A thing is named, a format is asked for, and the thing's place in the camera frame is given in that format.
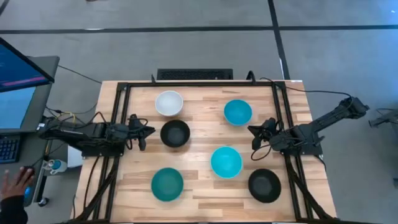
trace wooden table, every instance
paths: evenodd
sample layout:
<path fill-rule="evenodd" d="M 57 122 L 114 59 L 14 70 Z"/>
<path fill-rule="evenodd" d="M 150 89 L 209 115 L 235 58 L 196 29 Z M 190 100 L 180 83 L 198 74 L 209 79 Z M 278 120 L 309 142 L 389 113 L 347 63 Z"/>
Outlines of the wooden table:
<path fill-rule="evenodd" d="M 118 82 L 103 82 L 97 111 L 111 119 Z M 302 82 L 286 81 L 287 86 L 303 90 Z M 155 110 L 156 96 L 165 90 L 175 90 L 184 98 L 183 111 L 175 118 L 166 118 Z M 294 124 L 312 120 L 305 93 L 287 90 Z M 275 151 L 261 161 L 252 161 L 252 134 L 247 126 L 234 127 L 223 117 L 224 105 L 232 99 L 244 99 L 252 107 L 249 124 L 260 125 L 265 119 L 276 118 L 271 87 L 268 86 L 215 86 L 215 87 L 134 87 L 131 89 L 127 116 L 137 114 L 147 118 L 156 132 L 147 138 L 144 152 L 135 142 L 133 150 L 122 156 L 113 202 L 112 222 L 270 222 L 294 221 L 292 199 L 287 180 L 284 158 Z M 282 95 L 279 96 L 284 112 Z M 189 142 L 179 150 L 162 144 L 160 129 L 171 119 L 185 121 L 191 129 Z M 234 147 L 242 155 L 244 168 L 233 179 L 221 179 L 210 168 L 212 152 L 220 146 Z M 88 176 L 95 158 L 84 161 L 76 192 L 76 212 L 80 214 Z M 309 191 L 330 215 L 335 216 L 327 176 L 323 164 L 313 156 L 302 156 Z M 99 160 L 91 185 L 88 202 L 98 188 L 102 159 Z M 184 178 L 184 190 L 173 202 L 157 200 L 150 182 L 155 172 L 163 167 L 179 170 Z M 248 190 L 249 175 L 256 169 L 274 171 L 282 184 L 282 193 L 273 203 L 255 200 Z M 305 217 L 302 195 L 297 189 L 301 214 Z M 107 196 L 103 198 L 100 218 L 104 215 Z"/>

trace computer screen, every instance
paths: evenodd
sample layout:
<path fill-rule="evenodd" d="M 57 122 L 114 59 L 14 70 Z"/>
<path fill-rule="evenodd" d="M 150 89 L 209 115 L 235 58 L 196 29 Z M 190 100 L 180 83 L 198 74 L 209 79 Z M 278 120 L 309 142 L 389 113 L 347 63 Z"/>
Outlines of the computer screen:
<path fill-rule="evenodd" d="M 0 92 L 53 81 L 50 75 L 0 37 Z"/>

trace finger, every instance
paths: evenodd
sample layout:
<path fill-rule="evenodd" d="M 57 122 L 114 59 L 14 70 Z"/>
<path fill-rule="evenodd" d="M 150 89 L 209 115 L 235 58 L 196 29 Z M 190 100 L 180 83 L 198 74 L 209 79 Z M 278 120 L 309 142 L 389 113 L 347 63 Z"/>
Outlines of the finger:
<path fill-rule="evenodd" d="M 24 189 L 26 189 L 29 185 L 31 185 L 33 183 L 33 180 L 35 179 L 35 176 L 31 176 L 29 177 L 29 179 L 27 180 L 27 182 L 24 184 Z"/>
<path fill-rule="evenodd" d="M 24 167 L 20 167 L 18 173 L 14 176 L 14 181 L 12 182 L 12 186 L 16 186 L 21 179 L 22 172 L 24 171 Z"/>
<path fill-rule="evenodd" d="M 7 190 L 7 186 L 8 186 L 8 173 L 9 171 L 6 170 L 4 172 L 4 175 L 2 177 L 2 187 L 1 187 L 1 192 L 5 192 Z"/>
<path fill-rule="evenodd" d="M 19 183 L 18 183 L 17 186 L 18 186 L 18 187 L 24 186 L 25 183 L 27 182 L 28 178 L 30 177 L 31 173 L 32 173 L 32 169 L 29 168 L 29 169 L 25 172 L 24 176 L 22 177 L 21 181 L 19 181 Z"/>

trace keyboard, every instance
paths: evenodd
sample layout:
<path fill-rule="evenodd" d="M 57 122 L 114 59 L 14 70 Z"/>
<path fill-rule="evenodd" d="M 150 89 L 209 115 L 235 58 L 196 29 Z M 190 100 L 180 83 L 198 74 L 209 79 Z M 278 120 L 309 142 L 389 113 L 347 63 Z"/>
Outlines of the keyboard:
<path fill-rule="evenodd" d="M 232 80 L 232 69 L 158 69 L 158 80 Z"/>
<path fill-rule="evenodd" d="M 19 135 L 0 136 L 0 164 L 18 162 Z"/>

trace teal bowl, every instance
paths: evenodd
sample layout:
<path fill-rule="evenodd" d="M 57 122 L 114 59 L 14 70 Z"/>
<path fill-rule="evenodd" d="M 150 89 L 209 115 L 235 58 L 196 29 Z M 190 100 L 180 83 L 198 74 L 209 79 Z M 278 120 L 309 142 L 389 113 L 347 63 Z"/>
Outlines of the teal bowl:
<path fill-rule="evenodd" d="M 225 119 L 235 126 L 247 124 L 252 114 L 250 105 L 244 100 L 231 100 L 224 107 Z"/>
<path fill-rule="evenodd" d="M 232 147 L 219 147 L 211 156 L 211 169 L 221 178 L 230 179 L 236 177 L 241 172 L 242 167 L 242 157 Z"/>
<path fill-rule="evenodd" d="M 183 186 L 182 175 L 173 168 L 163 168 L 157 171 L 150 185 L 155 197 L 163 202 L 170 202 L 178 198 Z"/>

